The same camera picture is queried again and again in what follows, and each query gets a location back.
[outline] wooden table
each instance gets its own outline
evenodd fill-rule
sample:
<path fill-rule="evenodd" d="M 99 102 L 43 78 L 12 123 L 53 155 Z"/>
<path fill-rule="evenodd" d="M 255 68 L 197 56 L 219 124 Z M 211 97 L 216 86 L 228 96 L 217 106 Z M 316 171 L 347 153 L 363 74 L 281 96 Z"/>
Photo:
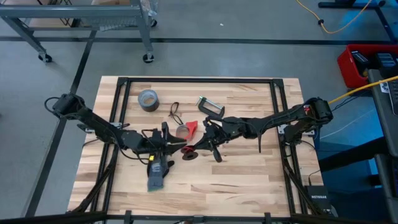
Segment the wooden table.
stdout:
<path fill-rule="evenodd" d="M 117 80 L 118 77 L 103 77 L 99 85 L 94 112 L 106 120 L 109 119 Z M 285 78 L 284 83 L 289 108 L 302 103 L 299 80 Z M 138 94 L 146 89 L 155 90 L 159 96 L 160 106 L 152 113 L 143 111 L 137 102 Z M 122 95 L 117 114 L 120 113 Z M 273 114 L 268 84 L 132 83 L 125 118 L 125 123 L 131 125 L 127 129 L 160 129 L 161 122 L 167 121 L 171 133 L 175 133 L 177 124 L 168 115 L 170 105 L 177 101 L 180 102 L 178 114 L 184 122 L 199 121 L 192 141 L 195 143 L 204 132 L 205 114 L 195 106 L 199 96 L 225 106 L 225 117 L 261 118 Z M 94 138 L 93 134 L 88 134 L 86 141 Z M 303 140 L 313 143 L 309 137 L 303 137 Z M 100 141 L 83 148 L 68 209 L 75 208 L 94 186 L 102 148 Z M 171 157 L 175 165 L 165 178 L 165 187 L 156 192 L 147 192 L 146 166 L 119 153 L 108 213 L 124 215 L 126 210 L 132 210 L 135 215 L 262 217 L 264 212 L 270 212 L 272 217 L 290 216 L 275 128 L 262 136 L 261 154 L 257 139 L 238 138 L 220 146 L 219 150 L 223 157 L 221 163 L 214 160 L 210 151 L 197 151 L 199 156 L 193 161 L 183 161 L 182 154 L 176 152 Z M 306 184 L 308 175 L 319 169 L 317 154 L 308 144 L 299 144 L 297 155 Z M 311 176 L 311 181 L 323 184 L 319 172 Z M 296 211 L 299 212 L 298 192 L 293 183 L 292 186 Z"/>

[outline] caster wheel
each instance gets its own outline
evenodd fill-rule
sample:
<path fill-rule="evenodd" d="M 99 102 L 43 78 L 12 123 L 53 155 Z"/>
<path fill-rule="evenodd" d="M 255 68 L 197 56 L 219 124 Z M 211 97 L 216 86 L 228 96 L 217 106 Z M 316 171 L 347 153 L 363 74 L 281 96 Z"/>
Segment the caster wheel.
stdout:
<path fill-rule="evenodd" d="M 151 26 L 151 27 L 155 27 L 156 25 L 157 25 L 156 19 L 151 20 L 150 26 Z"/>
<path fill-rule="evenodd" d="M 142 56 L 142 59 L 145 63 L 151 63 L 155 60 L 155 57 L 151 55 L 150 58 L 148 58 L 148 55 L 145 54 L 144 56 Z"/>
<path fill-rule="evenodd" d="M 52 62 L 52 57 L 49 55 L 45 55 L 45 60 L 43 60 L 43 57 L 41 55 L 39 55 L 39 59 L 43 62 Z"/>
<path fill-rule="evenodd" d="M 186 154 L 184 154 L 182 156 L 182 159 L 185 160 L 185 161 L 189 161 L 189 160 L 192 160 L 192 159 L 196 159 L 196 157 L 198 157 L 198 153 L 197 152 L 188 152 L 188 153 L 186 153 Z"/>

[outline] gray duct tape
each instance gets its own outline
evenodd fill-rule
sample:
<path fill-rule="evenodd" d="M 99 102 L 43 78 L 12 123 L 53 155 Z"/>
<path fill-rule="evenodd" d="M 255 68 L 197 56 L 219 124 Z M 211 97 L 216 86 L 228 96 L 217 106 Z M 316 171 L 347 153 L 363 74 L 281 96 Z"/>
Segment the gray duct tape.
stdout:
<path fill-rule="evenodd" d="M 144 90 L 138 95 L 138 103 L 146 112 L 153 112 L 159 107 L 159 99 L 154 90 Z"/>

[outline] red bin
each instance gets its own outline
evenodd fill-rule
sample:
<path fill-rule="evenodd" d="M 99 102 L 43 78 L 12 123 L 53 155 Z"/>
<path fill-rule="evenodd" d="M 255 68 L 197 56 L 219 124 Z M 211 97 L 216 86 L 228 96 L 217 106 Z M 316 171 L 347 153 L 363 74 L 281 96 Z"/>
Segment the red bin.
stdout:
<path fill-rule="evenodd" d="M 348 88 L 359 88 L 368 84 L 368 78 L 362 77 L 356 68 L 352 51 L 357 50 L 363 56 L 370 59 L 378 52 L 391 52 L 398 55 L 398 45 L 374 45 L 374 44 L 349 44 L 346 50 L 337 58 L 341 75 Z"/>

